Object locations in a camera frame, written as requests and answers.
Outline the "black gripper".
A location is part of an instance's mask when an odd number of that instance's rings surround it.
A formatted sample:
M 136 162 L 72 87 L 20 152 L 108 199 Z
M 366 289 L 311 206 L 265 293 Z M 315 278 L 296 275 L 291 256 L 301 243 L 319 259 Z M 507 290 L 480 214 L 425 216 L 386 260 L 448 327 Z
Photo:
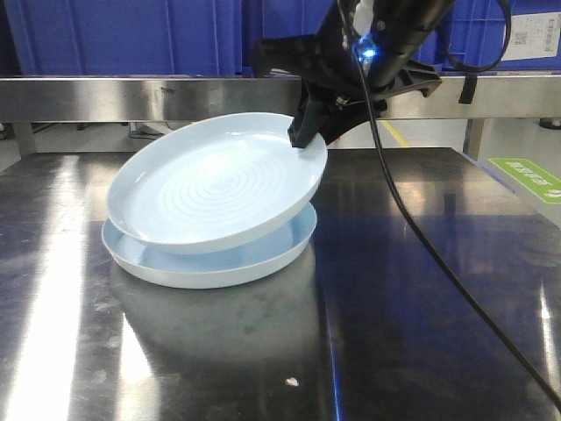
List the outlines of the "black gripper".
M 317 134 L 329 145 L 369 122 L 366 101 L 335 103 L 335 93 L 361 97 L 363 81 L 376 101 L 411 91 L 430 96 L 440 77 L 412 57 L 441 19 L 439 1 L 336 1 L 314 34 L 258 39 L 257 77 L 280 70 L 305 81 L 288 127 L 291 146 L 306 148 Z

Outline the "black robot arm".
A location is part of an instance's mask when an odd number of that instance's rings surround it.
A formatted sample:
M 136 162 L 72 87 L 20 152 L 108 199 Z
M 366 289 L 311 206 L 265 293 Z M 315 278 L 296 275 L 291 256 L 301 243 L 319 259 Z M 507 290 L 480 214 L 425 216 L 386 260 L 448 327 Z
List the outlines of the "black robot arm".
M 258 39 L 255 76 L 273 70 L 302 80 L 288 137 L 306 147 L 320 135 L 331 143 L 380 117 L 387 100 L 407 92 L 430 96 L 441 79 L 413 60 L 451 8 L 450 1 L 335 1 L 314 34 Z

